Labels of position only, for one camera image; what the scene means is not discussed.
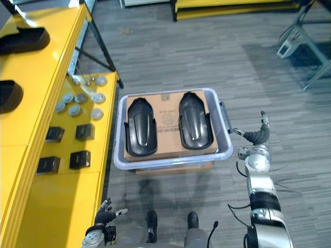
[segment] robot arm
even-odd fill
[[[238,152],[238,158],[245,161],[251,207],[251,226],[245,236],[247,248],[294,248],[281,213],[275,185],[269,175],[270,126],[267,114],[262,111],[261,115],[262,126],[258,132],[233,129],[235,133],[253,143],[253,149],[241,148]]]

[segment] white object on floor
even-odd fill
[[[289,39],[286,39],[277,51],[278,57],[286,58],[291,56],[299,45],[299,42],[293,42]]]
[[[165,3],[170,2],[169,0],[124,0],[125,6],[134,6],[134,5],[141,5],[141,4],[154,4],[154,3]]]

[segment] metal stand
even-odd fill
[[[17,9],[19,9],[19,8],[18,8],[18,6],[17,6],[16,4],[26,4],[26,3],[38,2],[38,1],[42,1],[42,0],[14,1],[13,3],[10,2],[9,0],[0,0],[0,1],[1,1],[1,3],[2,3],[2,4],[8,9],[8,11],[9,11],[12,15],[14,15],[14,14],[19,13],[19,12],[17,11]],[[102,50],[102,52],[103,52],[103,55],[104,55],[104,57],[106,58],[106,60],[107,60],[107,62],[108,62],[108,65],[104,64],[103,62],[101,62],[100,60],[96,59],[96,58],[93,57],[92,55],[86,53],[85,51],[83,51],[83,50],[80,49],[80,48],[77,48],[77,47],[76,47],[76,50],[79,51],[79,52],[81,52],[83,55],[87,56],[88,58],[92,59],[94,62],[96,62],[96,63],[98,63],[98,64],[100,64],[100,65],[106,67],[106,68],[109,69],[110,71],[113,71],[113,72],[116,71],[116,68],[115,68],[115,66],[114,66],[114,63],[113,63],[113,61],[112,61],[112,59],[111,59],[111,57],[110,57],[110,55],[109,55],[109,52],[108,52],[108,50],[107,50],[106,45],[105,45],[104,42],[103,42],[103,39],[102,39],[102,37],[101,37],[101,35],[100,35],[100,32],[99,32],[99,30],[98,30],[98,28],[97,28],[97,25],[96,25],[95,22],[94,22],[93,16],[92,16],[91,12],[89,11],[89,9],[88,9],[88,7],[87,7],[87,5],[86,5],[85,0],[79,0],[79,3],[80,3],[80,4],[85,4],[86,9],[88,10],[89,15],[91,16],[91,21],[90,21],[88,24],[89,24],[89,26],[91,27],[92,33],[93,33],[95,39],[97,40],[97,42],[98,42],[98,44],[99,44],[99,46],[100,46],[100,48],[101,48],[101,50]],[[124,88],[124,85],[123,85],[123,82],[122,82],[121,78],[119,78],[119,80],[118,80],[117,82],[118,82],[118,84],[119,84],[119,87],[120,87],[121,89],[123,89],[123,88]]]
[[[312,3],[309,3],[307,5],[302,6],[299,13],[295,17],[292,25],[288,28],[288,30],[285,32],[284,37],[281,39],[281,44],[283,44],[293,30],[296,30],[298,34],[300,34],[303,39],[307,42],[307,46],[312,50],[312,52],[316,55],[316,57],[319,59],[319,61],[322,63],[322,68],[318,71],[318,73],[307,83],[307,85],[303,88],[306,90],[311,84],[313,84],[316,80],[318,80],[320,77],[325,74],[328,69],[331,68],[331,60],[328,59],[321,50],[316,46],[315,42],[308,36],[308,34],[305,32],[305,30],[302,28],[303,24],[319,24],[319,23],[330,23],[330,21],[314,21],[314,22],[303,22],[302,18],[305,16],[305,14],[309,11]]]

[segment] silver button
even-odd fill
[[[62,113],[66,110],[66,105],[64,102],[58,102],[55,107],[55,112]]]
[[[107,83],[107,79],[106,79],[106,77],[105,76],[99,76],[98,78],[97,78],[97,85],[99,85],[99,86],[103,86],[103,85],[106,85],[106,83]]]
[[[72,106],[70,109],[69,109],[69,115],[70,116],[78,116],[80,115],[82,112],[82,109],[81,107],[79,107],[79,105],[75,104],[74,106]]]
[[[100,120],[103,117],[103,111],[99,108],[95,108],[91,111],[91,118],[93,120]]]
[[[92,97],[92,101],[95,103],[103,103],[106,100],[106,97],[103,93],[96,93]]]
[[[62,101],[63,101],[64,103],[70,103],[70,102],[73,102],[73,101],[74,101],[73,94],[72,94],[72,93],[65,94],[65,95],[62,97]]]
[[[78,94],[77,96],[75,96],[74,101],[76,103],[81,103],[82,104],[82,103],[87,101],[87,97],[86,97],[85,94],[81,93],[81,94]]]

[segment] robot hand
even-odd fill
[[[108,198],[101,204],[97,215],[95,216],[94,225],[106,226],[109,222],[116,219],[117,216],[125,214],[128,211],[128,209],[125,208],[116,212],[110,212],[110,210],[112,210],[112,207],[110,206],[111,203],[110,198]]]
[[[107,232],[108,227],[106,227],[106,225],[128,211],[128,209],[125,208],[116,212],[111,212],[111,203],[110,198],[108,198],[101,204],[94,219],[94,226],[88,228],[85,233],[85,238],[82,241],[82,248],[104,248],[107,242],[111,241],[109,240]]]

